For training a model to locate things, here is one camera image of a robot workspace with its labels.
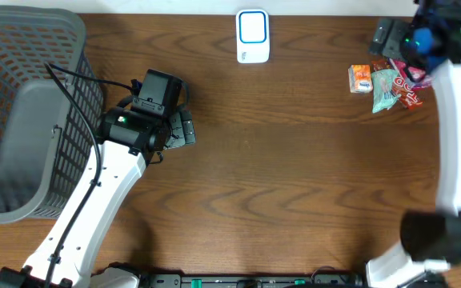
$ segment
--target orange and white package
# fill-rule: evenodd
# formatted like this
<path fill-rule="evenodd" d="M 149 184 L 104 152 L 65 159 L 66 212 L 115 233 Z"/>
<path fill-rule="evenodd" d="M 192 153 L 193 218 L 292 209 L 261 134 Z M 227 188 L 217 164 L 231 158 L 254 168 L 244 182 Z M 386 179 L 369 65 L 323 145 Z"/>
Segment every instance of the orange and white package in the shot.
<path fill-rule="evenodd" d="M 352 65 L 348 70 L 351 93 L 369 93 L 373 90 L 369 65 Z"/>

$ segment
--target wooden tabletop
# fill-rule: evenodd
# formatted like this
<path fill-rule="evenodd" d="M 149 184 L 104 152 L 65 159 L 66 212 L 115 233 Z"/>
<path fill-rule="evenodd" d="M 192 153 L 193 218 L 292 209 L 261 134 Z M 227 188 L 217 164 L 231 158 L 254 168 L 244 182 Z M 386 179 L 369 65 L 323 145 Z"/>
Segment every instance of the wooden tabletop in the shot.
<path fill-rule="evenodd" d="M 264 64 L 236 61 L 231 16 L 82 15 L 100 78 L 154 68 L 190 83 L 197 143 L 168 150 L 117 214 L 96 268 L 186 274 L 363 269 L 399 239 L 404 210 L 433 210 L 439 176 L 433 93 L 372 114 L 347 69 L 368 64 L 377 18 L 271 17 Z M 126 96 L 104 87 L 108 106 Z M 18 269 L 54 221 L 0 226 L 0 268 Z M 461 267 L 448 273 L 461 287 Z"/>

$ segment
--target light blue package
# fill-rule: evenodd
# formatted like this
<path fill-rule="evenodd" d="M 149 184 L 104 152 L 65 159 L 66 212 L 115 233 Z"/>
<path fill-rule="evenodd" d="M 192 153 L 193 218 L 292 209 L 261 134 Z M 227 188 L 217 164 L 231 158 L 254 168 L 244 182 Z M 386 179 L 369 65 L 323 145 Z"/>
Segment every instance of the light blue package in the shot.
<path fill-rule="evenodd" d="M 380 70 L 374 72 L 371 77 L 373 78 L 374 91 L 374 102 L 373 102 L 373 113 L 378 113 L 381 110 L 389 110 L 398 101 L 398 95 L 392 92 L 392 84 L 396 77 L 398 77 L 398 71 L 393 69 Z"/>

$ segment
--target wood grain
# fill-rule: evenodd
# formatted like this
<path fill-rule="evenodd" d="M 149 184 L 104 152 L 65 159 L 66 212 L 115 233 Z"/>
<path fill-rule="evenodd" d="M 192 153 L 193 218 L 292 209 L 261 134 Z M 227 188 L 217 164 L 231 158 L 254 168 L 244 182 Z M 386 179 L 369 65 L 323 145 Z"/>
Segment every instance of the wood grain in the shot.
<path fill-rule="evenodd" d="M 347 68 L 377 18 L 271 17 L 267 63 L 236 61 L 229 16 L 82 15 L 100 78 L 149 68 L 190 83 L 197 144 L 165 153 L 126 198 L 96 268 L 131 262 L 187 274 L 363 267 L 399 238 L 406 209 L 433 210 L 435 99 L 372 114 Z M 105 86 L 108 106 L 126 96 Z M 0 268 L 19 268 L 53 225 L 0 226 Z M 461 287 L 461 268 L 449 273 Z"/>

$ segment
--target gray basket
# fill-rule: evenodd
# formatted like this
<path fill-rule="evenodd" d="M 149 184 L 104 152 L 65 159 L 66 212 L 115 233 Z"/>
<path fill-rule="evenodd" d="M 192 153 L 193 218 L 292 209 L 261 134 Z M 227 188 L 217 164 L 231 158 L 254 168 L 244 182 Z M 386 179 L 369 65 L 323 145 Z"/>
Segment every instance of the gray basket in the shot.
<path fill-rule="evenodd" d="M 0 223 L 58 217 L 81 177 L 90 135 L 43 63 L 94 77 L 85 39 L 67 10 L 0 6 Z M 96 127 L 98 84 L 58 77 Z"/>

